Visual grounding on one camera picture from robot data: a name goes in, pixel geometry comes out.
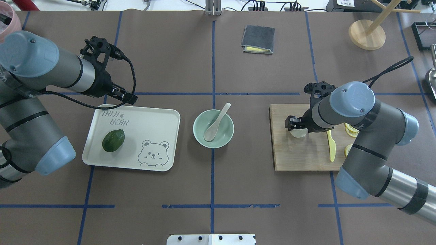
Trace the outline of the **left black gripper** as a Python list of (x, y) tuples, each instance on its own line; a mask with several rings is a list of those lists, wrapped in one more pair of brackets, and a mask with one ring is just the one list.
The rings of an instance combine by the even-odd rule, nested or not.
[(94, 98), (103, 97), (110, 93), (110, 97), (126, 104), (135, 104), (138, 97), (129, 93), (125, 88), (112, 85), (110, 74), (106, 71), (106, 63), (92, 63), (95, 70), (94, 82), (89, 88), (89, 96)]

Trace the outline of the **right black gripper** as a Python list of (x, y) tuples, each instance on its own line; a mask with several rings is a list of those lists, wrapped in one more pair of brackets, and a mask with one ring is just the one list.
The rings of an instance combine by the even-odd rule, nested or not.
[(309, 109), (300, 118), (288, 116), (285, 120), (285, 128), (288, 131), (299, 130), (300, 134), (307, 134), (311, 132), (326, 132), (331, 130), (333, 126), (323, 121), (319, 113), (315, 113), (314, 119), (312, 109)]

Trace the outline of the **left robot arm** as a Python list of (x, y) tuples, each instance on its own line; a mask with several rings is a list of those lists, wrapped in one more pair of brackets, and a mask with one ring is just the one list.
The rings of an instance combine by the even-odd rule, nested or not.
[(124, 104), (137, 100), (135, 88), (128, 92), (113, 83), (106, 71), (109, 58), (132, 62), (105, 38), (85, 40), (79, 55), (51, 40), (28, 31), (8, 34), (1, 43), (1, 126), (10, 139), (1, 144), (1, 188), (19, 182), (33, 171), (48, 175), (71, 162), (76, 152), (39, 96), (57, 95), (52, 85), (85, 96), (110, 96)]

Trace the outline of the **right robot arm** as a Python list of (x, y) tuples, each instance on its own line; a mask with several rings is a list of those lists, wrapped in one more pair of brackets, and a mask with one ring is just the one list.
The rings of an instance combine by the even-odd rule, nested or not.
[(358, 198), (370, 195), (400, 211), (435, 224), (435, 187), (386, 165), (394, 146), (403, 146), (417, 135), (414, 116), (375, 98), (363, 82), (348, 82), (338, 88), (325, 82), (309, 83), (307, 89), (319, 98), (310, 98), (302, 117), (288, 116), (289, 131), (327, 132), (340, 124), (359, 131), (340, 167), (335, 184)]

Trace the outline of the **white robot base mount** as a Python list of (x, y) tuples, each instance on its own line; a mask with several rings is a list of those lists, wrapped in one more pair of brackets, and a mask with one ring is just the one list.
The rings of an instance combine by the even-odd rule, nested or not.
[(254, 234), (173, 234), (167, 245), (256, 245)]

